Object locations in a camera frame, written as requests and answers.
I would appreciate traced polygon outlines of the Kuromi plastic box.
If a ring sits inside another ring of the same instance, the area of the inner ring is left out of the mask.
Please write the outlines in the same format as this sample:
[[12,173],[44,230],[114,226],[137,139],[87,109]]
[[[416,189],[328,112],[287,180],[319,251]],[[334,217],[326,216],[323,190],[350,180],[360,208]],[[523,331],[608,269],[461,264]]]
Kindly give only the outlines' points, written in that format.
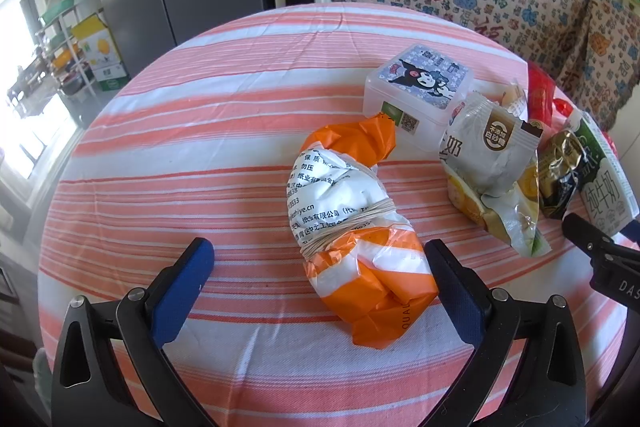
[[436,153],[473,79],[469,67],[416,43],[367,75],[362,113],[387,115],[399,140]]

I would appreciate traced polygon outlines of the red plastic bag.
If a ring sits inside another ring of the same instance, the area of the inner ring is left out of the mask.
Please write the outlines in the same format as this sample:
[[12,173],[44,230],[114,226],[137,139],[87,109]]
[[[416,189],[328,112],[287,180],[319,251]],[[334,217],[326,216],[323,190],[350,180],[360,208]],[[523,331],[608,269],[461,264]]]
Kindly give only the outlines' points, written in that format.
[[[564,98],[555,98],[553,100],[554,109],[565,118],[570,117],[570,114],[574,112],[574,106],[569,101],[565,101]],[[616,145],[613,139],[606,133],[602,132],[604,139],[608,142],[608,145],[612,148],[615,156],[618,156]]]

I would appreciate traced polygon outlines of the green storage rack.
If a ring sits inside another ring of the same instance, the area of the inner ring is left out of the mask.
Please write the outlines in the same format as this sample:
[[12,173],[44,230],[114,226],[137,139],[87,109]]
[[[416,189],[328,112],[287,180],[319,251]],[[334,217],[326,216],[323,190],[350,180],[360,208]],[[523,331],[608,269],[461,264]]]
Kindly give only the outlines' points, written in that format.
[[42,13],[35,0],[21,0],[27,29],[34,40],[34,58],[20,72],[20,80],[32,94],[44,78],[51,77],[67,98],[87,90],[96,98],[96,78],[73,29],[80,23],[76,0],[54,0]]

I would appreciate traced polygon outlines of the white milk powder sachet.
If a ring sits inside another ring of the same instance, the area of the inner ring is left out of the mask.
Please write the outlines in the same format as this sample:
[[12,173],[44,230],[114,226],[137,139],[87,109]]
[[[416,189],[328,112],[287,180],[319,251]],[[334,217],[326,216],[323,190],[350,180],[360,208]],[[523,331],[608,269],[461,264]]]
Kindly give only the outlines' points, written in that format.
[[549,254],[538,227],[542,129],[477,92],[457,108],[439,159],[452,205],[523,257]]

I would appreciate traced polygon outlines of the orange white plastic bag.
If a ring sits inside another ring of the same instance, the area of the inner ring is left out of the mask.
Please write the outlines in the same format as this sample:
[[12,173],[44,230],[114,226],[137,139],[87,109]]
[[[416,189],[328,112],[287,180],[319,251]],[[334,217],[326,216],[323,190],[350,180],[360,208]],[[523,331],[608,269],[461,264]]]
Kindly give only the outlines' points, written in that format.
[[310,285],[354,345],[374,349],[408,332],[438,295],[418,234],[376,174],[395,145],[384,114],[329,124],[308,136],[285,189]]

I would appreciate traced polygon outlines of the red snack sachet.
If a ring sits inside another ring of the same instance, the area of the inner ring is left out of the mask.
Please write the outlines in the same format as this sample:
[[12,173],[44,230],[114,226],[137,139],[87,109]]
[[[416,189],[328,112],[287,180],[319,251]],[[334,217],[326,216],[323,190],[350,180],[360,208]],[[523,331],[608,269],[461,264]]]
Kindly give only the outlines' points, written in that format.
[[528,116],[539,124],[551,126],[555,84],[542,69],[528,63]]

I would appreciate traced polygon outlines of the yellow cardboard box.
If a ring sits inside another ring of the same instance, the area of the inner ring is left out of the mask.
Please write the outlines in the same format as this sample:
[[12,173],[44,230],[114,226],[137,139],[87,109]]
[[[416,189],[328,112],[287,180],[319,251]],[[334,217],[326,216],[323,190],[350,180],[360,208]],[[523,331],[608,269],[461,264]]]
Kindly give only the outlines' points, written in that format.
[[72,28],[72,35],[89,64],[102,91],[122,89],[130,80],[115,40],[98,14],[82,20]]

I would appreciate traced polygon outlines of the pink striped tablecloth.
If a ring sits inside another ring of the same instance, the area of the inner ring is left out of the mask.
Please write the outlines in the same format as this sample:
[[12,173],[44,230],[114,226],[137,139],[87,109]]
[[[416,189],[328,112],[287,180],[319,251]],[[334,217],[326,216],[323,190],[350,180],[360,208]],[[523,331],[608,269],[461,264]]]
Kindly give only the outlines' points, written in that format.
[[454,23],[307,4],[203,32],[90,124],[43,231],[57,426],[603,426],[638,212],[578,110]]

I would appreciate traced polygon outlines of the small cream candy wrapper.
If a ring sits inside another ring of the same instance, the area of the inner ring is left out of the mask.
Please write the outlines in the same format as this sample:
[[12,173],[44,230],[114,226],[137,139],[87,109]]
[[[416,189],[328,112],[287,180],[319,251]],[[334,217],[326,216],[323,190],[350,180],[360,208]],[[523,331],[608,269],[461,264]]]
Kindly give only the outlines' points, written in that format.
[[511,82],[506,86],[500,106],[522,121],[528,121],[527,93],[517,82]]

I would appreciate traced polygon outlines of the gold black foil wrapper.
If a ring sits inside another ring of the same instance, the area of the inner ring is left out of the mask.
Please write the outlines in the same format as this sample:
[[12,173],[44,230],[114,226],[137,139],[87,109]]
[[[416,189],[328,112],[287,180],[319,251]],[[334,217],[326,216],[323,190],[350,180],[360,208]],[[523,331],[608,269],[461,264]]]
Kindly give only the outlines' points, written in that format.
[[561,220],[579,185],[585,152],[574,132],[562,130],[544,144],[538,156],[539,202],[544,217]]

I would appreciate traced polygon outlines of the white green milk carton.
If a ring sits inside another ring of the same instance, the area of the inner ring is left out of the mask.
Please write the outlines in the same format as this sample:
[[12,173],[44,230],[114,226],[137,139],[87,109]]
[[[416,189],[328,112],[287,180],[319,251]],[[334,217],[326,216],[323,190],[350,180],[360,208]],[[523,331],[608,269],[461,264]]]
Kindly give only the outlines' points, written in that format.
[[588,113],[574,109],[566,127],[585,153],[578,167],[578,191],[589,220],[606,235],[614,236],[638,216],[634,192],[614,150]]

